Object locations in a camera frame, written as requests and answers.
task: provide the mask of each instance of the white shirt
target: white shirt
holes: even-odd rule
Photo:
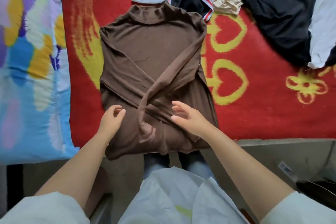
[[[53,192],[24,198],[0,220],[3,223],[89,224],[90,221],[72,197]],[[155,171],[142,182],[119,223],[246,224],[248,221],[213,178],[204,180],[172,167]],[[336,212],[294,192],[261,222],[284,223],[335,224]]]

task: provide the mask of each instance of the colorful fabric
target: colorful fabric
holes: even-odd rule
[[[0,162],[72,157],[61,0],[0,0]]]
[[[104,113],[99,26],[130,6],[131,0],[63,0],[76,146],[97,132]],[[202,66],[222,131],[233,139],[336,138],[336,66],[292,67],[244,8],[238,16],[215,12],[207,24]]]

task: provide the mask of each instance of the jeans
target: jeans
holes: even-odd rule
[[[145,159],[143,179],[148,178],[154,171],[169,167],[168,154],[162,156],[159,153],[148,153],[144,154],[143,157]],[[210,170],[210,167],[207,165],[200,151],[193,151],[189,154],[179,152],[178,157],[184,170],[198,175],[205,180],[209,179],[210,177],[215,179],[212,171]]]

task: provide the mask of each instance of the person's right arm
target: person's right arm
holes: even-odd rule
[[[199,111],[179,101],[173,101],[173,105],[177,116],[172,116],[172,120],[208,142],[260,221],[278,203],[294,192],[280,178],[210,124]]]

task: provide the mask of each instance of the person's left hand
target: person's left hand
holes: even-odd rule
[[[120,128],[125,113],[126,110],[121,109],[121,105],[110,106],[101,118],[97,134],[110,141]]]

